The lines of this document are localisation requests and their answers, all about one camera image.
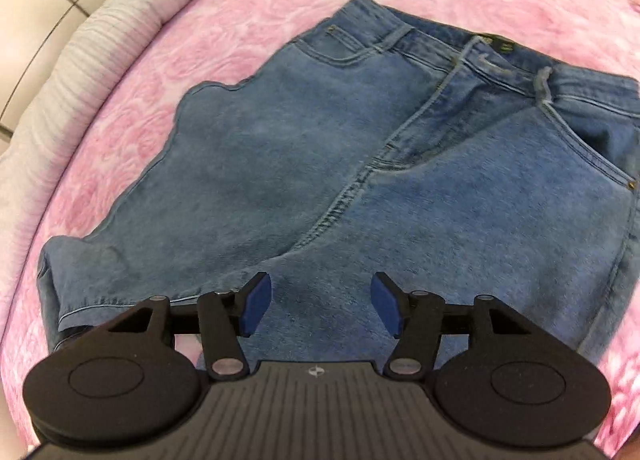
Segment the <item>blue denim jeans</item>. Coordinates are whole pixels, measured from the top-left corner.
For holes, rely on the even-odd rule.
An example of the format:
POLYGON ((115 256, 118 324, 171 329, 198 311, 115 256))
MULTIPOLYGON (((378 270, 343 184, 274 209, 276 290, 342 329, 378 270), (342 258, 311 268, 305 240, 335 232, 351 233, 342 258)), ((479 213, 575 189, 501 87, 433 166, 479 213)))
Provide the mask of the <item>blue denim jeans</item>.
POLYGON ((637 81, 350 0, 254 76, 186 92, 105 219, 43 246, 48 344, 261 271, 250 360, 383 362, 384 272, 495 295, 597 362, 639 277, 637 81))

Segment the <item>grey-white ribbed mattress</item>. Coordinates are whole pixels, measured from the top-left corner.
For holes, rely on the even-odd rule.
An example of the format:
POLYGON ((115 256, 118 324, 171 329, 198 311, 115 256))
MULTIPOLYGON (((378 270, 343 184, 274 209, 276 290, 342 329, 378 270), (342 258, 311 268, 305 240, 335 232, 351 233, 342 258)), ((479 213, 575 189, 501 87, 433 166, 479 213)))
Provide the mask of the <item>grey-white ribbed mattress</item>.
POLYGON ((105 0, 72 35, 1 156, 1 310, 88 125, 134 61, 190 0, 105 0))

